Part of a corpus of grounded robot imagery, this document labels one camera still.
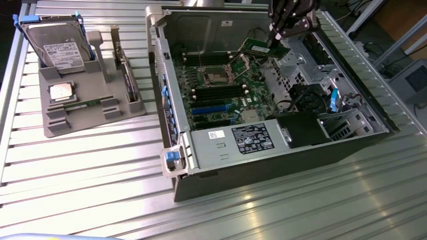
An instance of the hard drive label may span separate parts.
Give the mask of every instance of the hard drive label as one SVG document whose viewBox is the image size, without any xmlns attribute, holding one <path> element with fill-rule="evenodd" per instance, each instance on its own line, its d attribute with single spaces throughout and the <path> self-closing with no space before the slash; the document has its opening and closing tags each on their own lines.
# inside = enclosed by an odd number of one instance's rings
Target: hard drive label
<svg viewBox="0 0 427 240">
<path fill-rule="evenodd" d="M 275 148 L 264 123 L 234 127 L 230 131 L 241 154 Z"/>
<path fill-rule="evenodd" d="M 84 65 L 74 42 L 49 44 L 42 47 L 57 70 L 81 67 Z"/>
</svg>

